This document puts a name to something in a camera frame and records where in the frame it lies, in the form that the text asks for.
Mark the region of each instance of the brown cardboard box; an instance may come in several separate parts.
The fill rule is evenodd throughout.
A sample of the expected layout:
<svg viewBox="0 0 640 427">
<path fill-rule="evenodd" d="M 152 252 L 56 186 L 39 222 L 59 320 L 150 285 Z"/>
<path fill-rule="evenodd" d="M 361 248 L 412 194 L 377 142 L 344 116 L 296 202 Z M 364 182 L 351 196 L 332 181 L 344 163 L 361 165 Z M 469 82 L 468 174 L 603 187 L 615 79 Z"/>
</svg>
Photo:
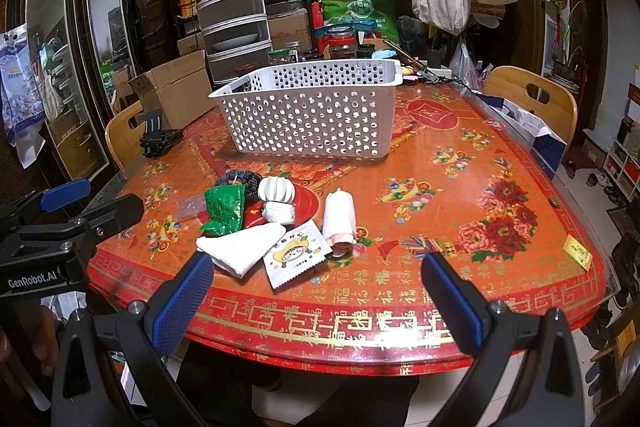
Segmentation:
<svg viewBox="0 0 640 427">
<path fill-rule="evenodd" d="M 129 86 L 130 79 L 131 76 L 129 74 L 128 66 L 111 75 L 111 82 L 113 83 L 113 87 L 116 89 L 118 98 L 124 98 L 125 96 L 133 94 L 133 89 Z"/>
<path fill-rule="evenodd" d="M 584 138 L 584 143 L 582 144 L 582 152 L 596 164 L 598 169 L 602 169 L 604 165 L 604 160 L 607 158 L 607 153 L 604 152 L 600 147 L 594 144 L 593 141 L 589 139 L 589 137 Z"/>
<path fill-rule="evenodd" d="M 202 32 L 197 32 L 196 34 L 189 35 L 188 37 L 178 41 L 180 57 L 184 57 L 184 55 L 189 55 L 190 53 L 203 49 L 204 39 L 202 38 Z"/>
<path fill-rule="evenodd" d="M 286 48 L 287 42 L 293 41 L 302 42 L 303 51 L 310 50 L 312 47 L 309 20 L 304 8 L 284 17 L 269 19 L 269 33 L 271 47 L 274 50 Z"/>
<path fill-rule="evenodd" d="M 129 81 L 145 112 L 164 111 L 162 128 L 182 129 L 215 107 L 204 51 L 156 66 Z"/>
</svg>

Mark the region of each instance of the perforated basket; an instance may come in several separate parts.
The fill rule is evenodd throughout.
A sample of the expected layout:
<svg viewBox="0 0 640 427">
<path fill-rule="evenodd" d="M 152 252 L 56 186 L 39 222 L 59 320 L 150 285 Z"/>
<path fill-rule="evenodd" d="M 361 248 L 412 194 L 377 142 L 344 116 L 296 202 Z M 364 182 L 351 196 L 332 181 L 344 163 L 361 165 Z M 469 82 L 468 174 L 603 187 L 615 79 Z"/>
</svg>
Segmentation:
<svg viewBox="0 0 640 427">
<path fill-rule="evenodd" d="M 209 96 L 241 152 L 382 157 L 400 84 L 397 60 L 319 60 L 262 68 Z"/>
</svg>

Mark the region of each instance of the dining table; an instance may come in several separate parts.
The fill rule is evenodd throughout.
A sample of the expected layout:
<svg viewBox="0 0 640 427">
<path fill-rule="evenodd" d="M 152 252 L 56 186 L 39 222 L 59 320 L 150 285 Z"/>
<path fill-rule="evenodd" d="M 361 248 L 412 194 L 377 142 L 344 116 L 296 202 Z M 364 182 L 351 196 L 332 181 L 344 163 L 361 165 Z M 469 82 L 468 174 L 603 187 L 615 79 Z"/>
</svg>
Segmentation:
<svg viewBox="0 0 640 427">
<path fill-rule="evenodd" d="M 94 198 L 90 207 L 136 194 L 145 214 L 98 245 L 92 287 L 120 305 L 147 300 L 194 253 L 209 219 L 197 204 L 203 193 L 231 169 L 246 169 L 293 182 L 296 223 L 321 227 L 326 195 L 350 192 L 356 243 L 276 291 L 262 261 L 242 279 L 216 268 L 187 331 L 192 341 L 320 373 L 467 366 L 420 279 L 422 258 L 435 252 L 487 300 L 538 315 L 559 307 L 572 329 L 615 293 L 610 261 L 567 187 L 471 90 L 399 86 L 389 125 L 384 158 L 247 154 L 214 108 L 162 157 L 136 156 Z M 244 227 L 265 222 L 260 206 L 245 208 Z M 564 250 L 569 235 L 593 255 L 588 271 Z"/>
</svg>

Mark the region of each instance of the jar with red lid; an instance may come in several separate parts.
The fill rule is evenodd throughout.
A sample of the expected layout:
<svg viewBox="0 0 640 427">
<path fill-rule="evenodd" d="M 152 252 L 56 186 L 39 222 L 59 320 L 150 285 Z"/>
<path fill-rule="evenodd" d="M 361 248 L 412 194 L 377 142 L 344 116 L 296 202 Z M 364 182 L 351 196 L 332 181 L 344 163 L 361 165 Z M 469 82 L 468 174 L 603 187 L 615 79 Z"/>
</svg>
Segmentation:
<svg viewBox="0 0 640 427">
<path fill-rule="evenodd" d="M 355 37 L 331 37 L 329 55 L 333 60 L 356 58 L 358 46 Z"/>
</svg>

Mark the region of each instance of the black pants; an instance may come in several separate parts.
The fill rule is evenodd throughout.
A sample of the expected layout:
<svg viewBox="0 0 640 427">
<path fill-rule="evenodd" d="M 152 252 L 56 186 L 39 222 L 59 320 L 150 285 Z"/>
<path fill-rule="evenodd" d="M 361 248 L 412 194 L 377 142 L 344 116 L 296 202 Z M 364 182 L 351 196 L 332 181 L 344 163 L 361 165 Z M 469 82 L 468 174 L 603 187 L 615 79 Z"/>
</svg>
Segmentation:
<svg viewBox="0 0 640 427">
<path fill-rule="evenodd" d="M 252 410 L 252 385 L 269 385 L 279 369 L 192 342 L 178 386 L 213 426 L 264 427 Z M 418 377 L 348 377 L 299 427 L 403 427 Z M 155 425 L 150 419 L 149 426 Z"/>
</svg>

